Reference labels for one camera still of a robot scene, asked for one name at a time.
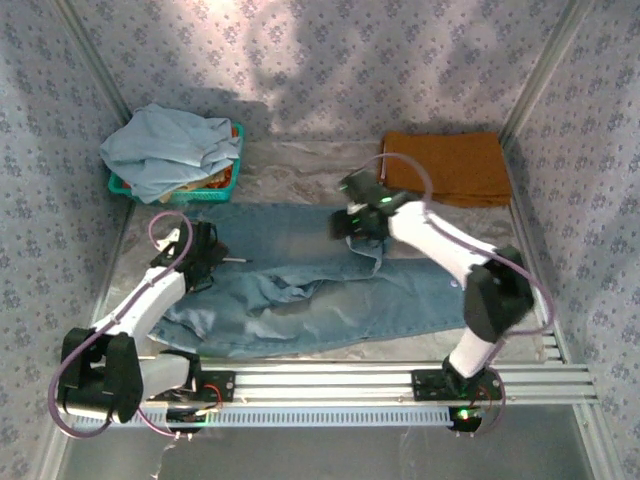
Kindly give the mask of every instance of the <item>floor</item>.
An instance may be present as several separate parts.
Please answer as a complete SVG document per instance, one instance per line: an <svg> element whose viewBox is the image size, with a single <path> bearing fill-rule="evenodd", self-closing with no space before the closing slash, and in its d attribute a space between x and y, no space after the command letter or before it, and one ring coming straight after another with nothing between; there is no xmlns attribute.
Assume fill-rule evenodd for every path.
<svg viewBox="0 0 640 480"><path fill-rule="evenodd" d="M111 428L90 442L71 443L57 478L594 478L571 406L510 406L508 413L500 432L482 441L415 426L212 428L192 441L172 441L143 428Z"/></svg>
<svg viewBox="0 0 640 480"><path fill-rule="evenodd" d="M291 202L344 205L338 181L379 152L378 143L248 143L242 172L233 195L234 202ZM508 208L461 209L434 204L436 213L456 227L496 246L516 245ZM137 206L125 234L105 302L111 311L138 284L156 251L147 237L147 224L162 207ZM175 225L162 224L156 235L162 238ZM400 249L394 252L405 255ZM537 326L531 314L521 327ZM335 360L442 360L455 347L462 330L419 335L390 341L364 342L337 350L319 352L300 359ZM153 354L163 345L151 340L140 354ZM510 340L498 361L544 361L542 338Z"/></svg>

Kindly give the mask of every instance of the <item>green basket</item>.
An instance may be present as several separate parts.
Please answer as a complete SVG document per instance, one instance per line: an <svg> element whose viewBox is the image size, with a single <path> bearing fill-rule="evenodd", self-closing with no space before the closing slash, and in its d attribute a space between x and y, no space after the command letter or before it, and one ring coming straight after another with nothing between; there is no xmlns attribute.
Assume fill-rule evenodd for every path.
<svg viewBox="0 0 640 480"><path fill-rule="evenodd" d="M240 152L238 159L233 162L233 170L231 171L231 181L228 187L225 188L198 188L195 190L181 192L175 191L171 195L169 201L163 205L171 204L185 204L196 202L208 202L208 203L225 203L231 200L231 193L238 181L238 175L240 174L240 164L242 163L242 149L244 147L244 128L239 123L234 123L233 126L238 131L238 137L240 137ZM138 197L131 194L131 189L124 186L124 181L118 177L115 173L111 173L109 177L109 191L116 195L124 195L135 200L138 203L143 203ZM152 205L160 204L160 202L153 202Z"/></svg>

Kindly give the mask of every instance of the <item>cable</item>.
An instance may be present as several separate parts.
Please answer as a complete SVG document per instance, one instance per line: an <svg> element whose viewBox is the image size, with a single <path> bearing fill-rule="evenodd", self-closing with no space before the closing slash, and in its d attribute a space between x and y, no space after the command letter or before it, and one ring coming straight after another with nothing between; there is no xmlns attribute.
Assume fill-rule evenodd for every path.
<svg viewBox="0 0 640 480"><path fill-rule="evenodd" d="M220 389L210 383L204 384L203 388L208 388L210 390L213 390L214 392L216 392L216 397L217 397L216 403L203 408L203 410L211 410L212 408L216 408L218 405L220 405L220 408L222 408L222 393L220 393Z"/></svg>
<svg viewBox="0 0 640 480"><path fill-rule="evenodd" d="M129 299L129 301L124 305L124 307L122 307L122 309L114 315L112 320L110 320L104 327L102 327L101 329L93 333L89 338L87 338L84 342L82 342L75 350L73 350L60 363L60 366L58 367L58 369L53 374L53 377L51 378L51 382L49 383L49 389L47 392L48 393L47 405L49 408L49 414L51 415L51 418L53 419L54 423L58 426L58 428L60 428L60 430L62 430L63 433L65 433L71 438L76 438L76 439L92 438L97 435L100 435L109 427L109 425L111 424L111 421L106 420L102 426L90 432L83 432L83 431L76 430L70 427L69 425L67 425L66 423L64 423L64 420L62 420L60 412L58 411L58 408L56 406L56 390L58 388L58 383L60 382L60 377L65 372L65 370L69 368L69 365L71 365L71 363L73 363L73 361L76 360L87 348L93 345L93 343L100 336L102 336L104 333L106 333L108 330L110 330L114 326L118 325L122 320L122 318L131 309L131 307L133 307L133 305L140 299L140 297L142 297L142 295L149 288L151 288L152 285L154 285L155 283L157 283L158 281L162 280L164 277L169 275L174 270L174 268L177 265L179 265L180 262L182 262L182 260L184 260L185 256L189 252L189 249L191 248L191 244L193 243L193 227L191 225L191 222L185 216L184 213L178 212L175 210L160 212L158 215L156 215L151 219L151 221L149 222L149 238L151 239L151 242L154 245L156 244L156 241L152 235L152 229L154 225L159 219L167 216L180 217L186 223L188 236L187 236L187 243L185 244L184 250L180 253L180 255L178 255L175 258L175 260L173 260L173 262L171 262L171 264L167 268L165 268L162 272L156 275L149 283L143 284L142 287L136 290L134 294L131 296L131 298Z"/></svg>
<svg viewBox="0 0 640 480"><path fill-rule="evenodd" d="M489 252L488 250L474 247L473 245L465 242L464 240L461 240L458 237L450 234L449 232L441 229L433 221L427 220L427 222L436 232L438 232L440 235L447 238L448 240L451 240L452 242L457 243L461 247L466 248L467 250L473 253L477 253L479 255L482 255L483 257L490 258L491 260L495 260L496 262L502 263L503 265L506 265L507 267L511 268L513 271L515 271L516 273L524 277L531 285L533 285L540 292L540 294L542 295L542 298L544 299L544 303L547 306L547 311L549 313L549 319L547 320L547 323L542 325L539 328L535 328L532 330L508 331L505 333L505 337L513 337L513 336L521 336L521 335L537 335L553 327L555 323L555 306L553 304L553 299L551 298L551 293L542 285L542 283L540 283L540 281L536 277L534 277L530 272L522 268L517 263L512 262L511 260L506 259L504 257L501 257L497 253Z"/></svg>
<svg viewBox="0 0 640 480"><path fill-rule="evenodd" d="M487 399L489 400L489 406L487 407L485 412L489 411L491 409L491 407L493 406L493 398L491 398L491 394L489 393L489 390L487 390L485 387L480 385L478 387L478 392L484 393L484 396L487 397ZM467 408L469 408L469 409L473 408L473 406L476 404L476 401L478 400L478 392L476 392L476 396L473 397L473 400L471 401L471 403L469 404L469 406Z"/></svg>
<svg viewBox="0 0 640 480"><path fill-rule="evenodd" d="M491 422L489 426L487 426L487 428L485 428L484 430L480 430L480 433L477 433L477 432L474 433L475 437L479 435L486 435L487 433L493 431L498 425L500 425L500 422L502 421L502 417L504 417L505 407L507 405L507 392L505 391L505 388L504 388L504 380L502 380L502 377L500 376L500 374L495 368L490 367L488 365L484 368L487 372L495 375L496 379L498 380L498 384L500 388L500 396L502 398L500 399L500 406L498 407L498 415L496 415L496 418L493 419L493 422Z"/></svg>
<svg viewBox="0 0 640 480"><path fill-rule="evenodd" d="M157 425L154 425L153 422L149 419L149 417L147 417L144 414L144 412L142 411L142 409L140 407L138 407L138 415L140 415L140 418L147 425L147 427L149 427L154 432L159 433L160 435L164 435L165 437L176 438L176 434L175 433L165 432L164 430L162 430Z"/></svg>
<svg viewBox="0 0 640 480"><path fill-rule="evenodd" d="M413 167L415 172L418 174L420 179L422 180L422 186L424 187L424 195L422 196L422 202L427 208L431 204L431 195L433 194L433 183L431 182L431 177L429 173L425 170L425 168L420 165L415 158L410 155L405 155L404 153L380 153L379 155L374 155L367 163L365 163L359 170L364 170L367 167L373 165L373 163L377 163L380 159L385 158L399 158L406 164Z"/></svg>

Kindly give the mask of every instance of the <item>denim fabric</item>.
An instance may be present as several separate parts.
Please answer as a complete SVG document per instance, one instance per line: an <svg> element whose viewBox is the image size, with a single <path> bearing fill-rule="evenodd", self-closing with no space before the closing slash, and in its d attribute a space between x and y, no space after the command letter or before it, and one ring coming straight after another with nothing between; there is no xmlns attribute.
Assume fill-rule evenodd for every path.
<svg viewBox="0 0 640 480"><path fill-rule="evenodd" d="M216 223L230 255L212 288L169 309L152 337L201 355L312 353L463 326L462 290L429 259L331 240L335 208L227 204L189 212Z"/></svg>
<svg viewBox="0 0 640 480"><path fill-rule="evenodd" d="M233 165L242 138L231 121L203 118L158 105L136 110L131 121L100 146L100 155L145 203Z"/></svg>

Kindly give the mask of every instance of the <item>floral wallpaper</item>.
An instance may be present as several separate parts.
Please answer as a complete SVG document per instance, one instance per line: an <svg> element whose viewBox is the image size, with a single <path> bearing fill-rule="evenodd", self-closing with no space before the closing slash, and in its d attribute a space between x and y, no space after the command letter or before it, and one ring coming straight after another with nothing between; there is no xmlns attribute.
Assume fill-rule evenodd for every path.
<svg viewBox="0 0 640 480"><path fill-rule="evenodd" d="M595 2L510 152L576 360L640 478L640 6Z"/></svg>
<svg viewBox="0 0 640 480"><path fill-rule="evenodd" d="M0 2L0 478L33 474L46 390L91 320L124 220L98 156L111 114L47 2Z"/></svg>
<svg viewBox="0 0 640 480"><path fill-rule="evenodd" d="M250 139L499 130L565 2L71 0L131 109Z"/></svg>

